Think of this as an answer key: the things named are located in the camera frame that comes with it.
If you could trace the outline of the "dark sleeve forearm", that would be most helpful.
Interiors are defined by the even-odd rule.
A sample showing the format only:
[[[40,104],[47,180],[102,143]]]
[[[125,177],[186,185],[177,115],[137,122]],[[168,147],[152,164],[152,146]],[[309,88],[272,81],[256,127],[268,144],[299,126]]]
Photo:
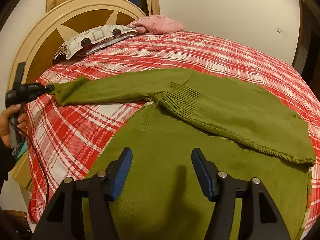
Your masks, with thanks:
[[[8,180],[8,174],[16,164],[13,149],[8,148],[1,140],[0,148],[0,192],[2,191],[3,184]]]

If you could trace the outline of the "person's left hand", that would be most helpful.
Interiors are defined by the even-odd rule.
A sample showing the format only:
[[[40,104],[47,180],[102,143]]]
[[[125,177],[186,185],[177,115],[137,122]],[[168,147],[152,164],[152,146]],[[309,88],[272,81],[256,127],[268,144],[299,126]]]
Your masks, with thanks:
[[[11,139],[10,139],[10,119],[14,114],[22,111],[19,117],[17,118],[17,127],[20,129],[18,132],[22,137],[24,133],[27,133],[29,127],[29,117],[27,114],[27,106],[25,104],[11,105],[1,113],[1,140],[7,148],[11,148]]]

